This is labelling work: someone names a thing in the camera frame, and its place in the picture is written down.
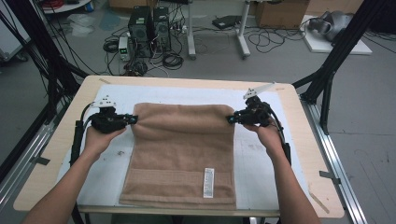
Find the white label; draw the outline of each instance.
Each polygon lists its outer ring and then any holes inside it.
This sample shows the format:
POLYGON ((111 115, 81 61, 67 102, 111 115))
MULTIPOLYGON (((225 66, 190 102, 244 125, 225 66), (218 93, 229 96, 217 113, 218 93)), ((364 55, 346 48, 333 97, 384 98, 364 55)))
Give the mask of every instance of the white label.
POLYGON ((205 168, 204 198, 213 198, 214 185, 215 185, 215 169, 205 168))

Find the gray floor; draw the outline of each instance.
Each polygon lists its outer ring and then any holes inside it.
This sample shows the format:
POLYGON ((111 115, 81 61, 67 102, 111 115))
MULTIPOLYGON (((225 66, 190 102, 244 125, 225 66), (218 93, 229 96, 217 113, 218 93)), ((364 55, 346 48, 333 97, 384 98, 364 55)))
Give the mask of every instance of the gray floor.
MULTIPOLYGON (((73 13, 84 13, 82 10, 73 13)), ((65 21, 67 13, 59 18, 65 21)), ((95 31, 88 37, 67 35, 70 46, 94 71, 106 70, 104 39, 126 25, 121 19, 113 30, 104 30, 101 24, 108 16, 106 4, 99 4, 90 14, 96 18, 95 31)), ((212 27, 208 16, 194 20, 197 25, 212 27)), ((150 70, 147 77, 199 78, 241 81, 276 81, 292 83, 319 69, 328 56, 311 53, 303 40, 287 40, 269 53, 259 53, 248 43, 251 56, 242 60, 234 33, 196 33, 197 59, 187 57, 185 37, 181 38, 181 55, 185 62, 179 70, 150 70)), ((396 42, 375 38, 390 49, 396 42)), ((329 130, 346 173, 369 223, 396 223, 396 145, 394 114, 396 106, 395 54, 363 38, 373 51, 370 56, 350 55, 338 70, 332 89, 329 130)), ((82 63, 81 68, 90 73, 82 63)), ((110 68, 122 72, 123 63, 116 56, 110 68)), ((30 60, 12 61, 0 67, 0 107, 2 125, 0 162, 19 141, 27 127, 46 103, 46 94, 39 74, 30 60)), ((19 223, 25 213, 12 208, 13 196, 0 213, 2 223, 19 223)), ((93 215, 92 223, 110 223, 109 215, 93 215)), ((348 223, 348 217, 322 219, 323 223, 348 223)))

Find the white paper sheet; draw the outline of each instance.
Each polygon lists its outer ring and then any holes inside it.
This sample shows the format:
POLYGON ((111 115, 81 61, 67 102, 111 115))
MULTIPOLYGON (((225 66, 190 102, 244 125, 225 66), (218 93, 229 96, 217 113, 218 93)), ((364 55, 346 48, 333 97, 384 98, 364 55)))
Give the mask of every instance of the white paper sheet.
MULTIPOLYGON (((175 105, 228 105, 234 110, 245 109, 243 95, 246 91, 193 88, 165 88, 104 85, 96 99, 109 95, 116 103, 116 113, 132 114, 137 103, 159 103, 175 105)), ((294 173, 308 194, 303 171, 297 158, 289 126, 279 97, 275 92, 259 94, 262 101, 271 105, 284 126, 286 142, 290 143, 294 173)), ((99 111, 91 109, 86 118, 99 111)), ((119 204, 123 182, 132 155, 134 137, 131 128, 115 138, 90 170, 87 181, 78 196, 81 205, 127 206, 119 204)), ((69 168, 70 151, 65 155, 58 179, 69 168)), ((274 170, 257 135, 235 124, 234 135, 234 179, 237 209, 278 210, 274 170)))

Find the forearm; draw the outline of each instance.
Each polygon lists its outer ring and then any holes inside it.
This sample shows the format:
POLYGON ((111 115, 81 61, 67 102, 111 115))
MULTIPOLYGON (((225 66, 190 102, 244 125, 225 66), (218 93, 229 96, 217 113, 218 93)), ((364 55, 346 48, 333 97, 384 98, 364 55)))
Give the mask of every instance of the forearm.
POLYGON ((78 158, 59 183, 33 207, 22 223, 67 223, 92 164, 92 159, 78 158))
POLYGON ((274 158, 273 165, 282 223, 320 223, 318 215, 301 189, 286 157, 274 158))

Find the towel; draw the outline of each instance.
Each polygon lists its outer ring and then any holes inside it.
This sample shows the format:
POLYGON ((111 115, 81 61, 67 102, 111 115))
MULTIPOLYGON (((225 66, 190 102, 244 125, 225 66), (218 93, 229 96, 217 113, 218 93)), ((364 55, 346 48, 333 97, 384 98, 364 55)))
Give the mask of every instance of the towel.
POLYGON ((161 208, 235 209, 234 125, 227 105, 138 104, 134 150, 120 203, 161 208), (204 198, 205 168, 214 169, 204 198))

